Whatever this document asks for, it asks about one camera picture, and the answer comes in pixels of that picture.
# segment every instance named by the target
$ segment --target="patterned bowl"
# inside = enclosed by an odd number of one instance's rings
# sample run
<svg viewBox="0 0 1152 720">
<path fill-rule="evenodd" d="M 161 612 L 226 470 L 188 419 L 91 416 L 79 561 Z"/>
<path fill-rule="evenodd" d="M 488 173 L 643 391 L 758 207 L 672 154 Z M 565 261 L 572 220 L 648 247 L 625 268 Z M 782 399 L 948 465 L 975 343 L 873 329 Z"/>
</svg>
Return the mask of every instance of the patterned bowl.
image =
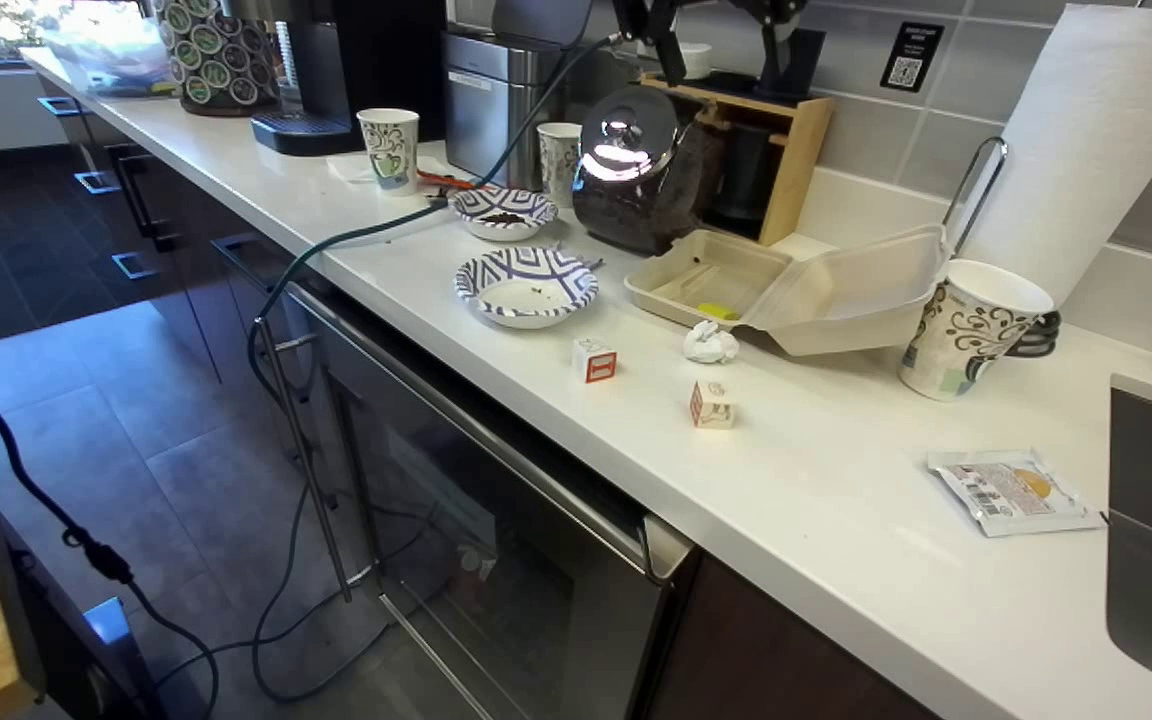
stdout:
<svg viewBox="0 0 1152 720">
<path fill-rule="evenodd" d="M 458 295 L 502 329 L 554 329 L 588 308 L 595 271 L 556 247 L 504 247 L 460 263 Z"/>
<path fill-rule="evenodd" d="M 454 212 L 460 215 L 467 237 L 491 242 L 519 242 L 554 220 L 554 204 L 543 197 L 491 182 L 475 190 L 458 190 Z"/>
</svg>

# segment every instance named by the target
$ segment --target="electrical outlet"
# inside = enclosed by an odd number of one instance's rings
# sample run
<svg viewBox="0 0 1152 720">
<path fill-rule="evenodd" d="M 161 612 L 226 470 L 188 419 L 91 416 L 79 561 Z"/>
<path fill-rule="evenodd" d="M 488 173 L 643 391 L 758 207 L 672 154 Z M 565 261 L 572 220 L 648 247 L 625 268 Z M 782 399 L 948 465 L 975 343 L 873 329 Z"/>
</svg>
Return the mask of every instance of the electrical outlet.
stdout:
<svg viewBox="0 0 1152 720">
<path fill-rule="evenodd" d="M 927 80 L 933 57 L 939 48 L 939 36 L 945 36 L 939 23 L 899 23 L 879 85 L 898 92 L 922 92 Z"/>
</svg>

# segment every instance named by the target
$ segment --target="kitchen counter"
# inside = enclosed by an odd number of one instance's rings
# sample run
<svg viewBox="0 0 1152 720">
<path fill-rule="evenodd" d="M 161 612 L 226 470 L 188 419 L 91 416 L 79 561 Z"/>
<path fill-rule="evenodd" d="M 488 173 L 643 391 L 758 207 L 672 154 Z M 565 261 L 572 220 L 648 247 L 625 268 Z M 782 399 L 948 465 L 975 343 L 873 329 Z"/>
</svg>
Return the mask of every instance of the kitchen counter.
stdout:
<svg viewBox="0 0 1152 720">
<path fill-rule="evenodd" d="M 51 57 L 30 59 L 67 85 Z M 360 154 L 278 154 L 244 121 L 177 100 L 91 107 L 289 251 L 419 207 L 357 178 Z M 985 539 L 922 469 L 926 451 L 1035 448 L 1105 507 L 1110 381 L 1152 381 L 1152 351 L 1065 329 L 1056 355 L 1010 359 L 956 404 L 912 394 L 894 351 L 746 348 L 701 369 L 684 329 L 628 302 L 636 255 L 580 233 L 565 247 L 605 255 L 605 301 L 554 330 L 502 330 L 458 302 L 454 271 L 488 242 L 448 212 L 316 268 L 933 711 L 1152 714 L 1152 670 L 1105 633 L 1110 530 Z M 578 381 L 580 334 L 621 351 L 614 382 Z M 693 381 L 722 381 L 740 429 L 693 429 Z"/>
</svg>

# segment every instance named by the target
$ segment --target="packet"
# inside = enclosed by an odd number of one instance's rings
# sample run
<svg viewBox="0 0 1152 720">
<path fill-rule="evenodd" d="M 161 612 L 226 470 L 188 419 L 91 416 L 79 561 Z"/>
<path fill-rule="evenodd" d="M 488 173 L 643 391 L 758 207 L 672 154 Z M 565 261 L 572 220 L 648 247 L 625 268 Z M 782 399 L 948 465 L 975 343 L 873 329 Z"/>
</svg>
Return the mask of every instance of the packet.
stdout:
<svg viewBox="0 0 1152 720">
<path fill-rule="evenodd" d="M 926 465 L 985 534 L 1105 527 L 1035 451 L 938 451 Z"/>
</svg>

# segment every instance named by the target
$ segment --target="coffee cup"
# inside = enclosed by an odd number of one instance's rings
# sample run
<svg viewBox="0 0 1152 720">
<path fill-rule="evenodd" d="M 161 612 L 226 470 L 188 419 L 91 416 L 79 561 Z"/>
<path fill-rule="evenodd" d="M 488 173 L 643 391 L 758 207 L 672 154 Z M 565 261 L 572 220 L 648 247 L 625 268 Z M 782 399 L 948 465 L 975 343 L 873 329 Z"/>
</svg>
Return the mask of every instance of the coffee cup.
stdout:
<svg viewBox="0 0 1152 720">
<path fill-rule="evenodd" d="M 1052 295 L 1030 274 L 953 261 L 898 376 L 933 399 L 965 394 L 1046 310 Z"/>
<path fill-rule="evenodd" d="M 572 220 L 572 176 L 580 154 L 580 124 L 536 124 L 542 135 L 542 189 L 556 215 Z"/>
<path fill-rule="evenodd" d="M 418 189 L 419 113 L 360 107 L 357 121 L 382 189 L 390 190 Z"/>
</svg>

